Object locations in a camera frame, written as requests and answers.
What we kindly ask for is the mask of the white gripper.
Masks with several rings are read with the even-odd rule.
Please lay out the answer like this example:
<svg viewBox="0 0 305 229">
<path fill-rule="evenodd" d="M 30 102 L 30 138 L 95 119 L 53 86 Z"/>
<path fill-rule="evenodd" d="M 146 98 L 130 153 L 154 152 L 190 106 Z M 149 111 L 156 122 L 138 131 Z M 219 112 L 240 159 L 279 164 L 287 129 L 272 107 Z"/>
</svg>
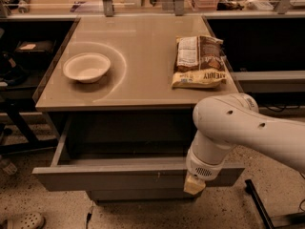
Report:
<svg viewBox="0 0 305 229">
<path fill-rule="evenodd" d="M 204 180 L 214 180 L 223 168 L 224 162 L 220 164 L 208 164 L 199 159 L 190 149 L 186 156 L 186 167 L 188 173 L 185 177 L 184 191 L 190 195 L 197 195 L 206 188 Z"/>
</svg>

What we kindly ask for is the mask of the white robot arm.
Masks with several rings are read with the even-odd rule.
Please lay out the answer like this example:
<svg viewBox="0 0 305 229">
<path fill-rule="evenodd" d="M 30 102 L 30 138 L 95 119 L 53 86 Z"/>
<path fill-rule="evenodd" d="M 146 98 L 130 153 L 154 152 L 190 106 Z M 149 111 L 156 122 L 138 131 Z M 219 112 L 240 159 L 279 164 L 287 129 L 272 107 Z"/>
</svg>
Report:
<svg viewBox="0 0 305 229">
<path fill-rule="evenodd" d="M 305 123 L 261 114 L 247 94 L 206 97 L 193 109 L 196 134 L 186 157 L 184 191 L 202 192 L 218 177 L 227 154 L 251 148 L 305 173 Z"/>
</svg>

